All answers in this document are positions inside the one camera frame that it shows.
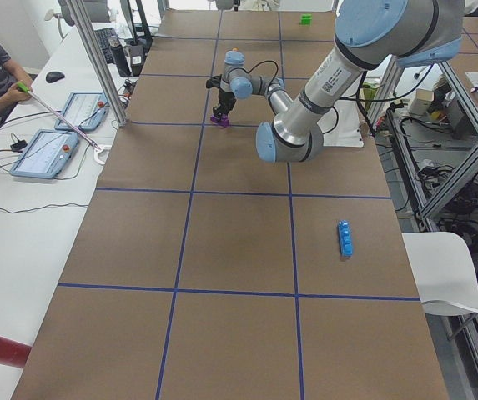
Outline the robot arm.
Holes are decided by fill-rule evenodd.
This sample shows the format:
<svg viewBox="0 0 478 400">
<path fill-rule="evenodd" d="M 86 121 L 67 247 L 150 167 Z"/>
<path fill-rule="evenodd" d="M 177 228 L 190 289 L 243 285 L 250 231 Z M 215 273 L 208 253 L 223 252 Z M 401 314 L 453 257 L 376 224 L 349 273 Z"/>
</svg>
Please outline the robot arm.
<svg viewBox="0 0 478 400">
<path fill-rule="evenodd" d="M 219 90 L 211 120 L 221 127 L 239 99 L 265 97 L 274 112 L 256 132 L 259 157 L 269 163 L 304 162 L 324 146 L 318 122 L 363 72 L 389 55 L 402 68 L 452 59 L 461 45 L 462 1 L 345 1 L 335 20 L 335 45 L 297 98 L 276 77 L 244 70 L 244 55 L 229 51 L 224 69 L 206 82 Z"/>
</svg>

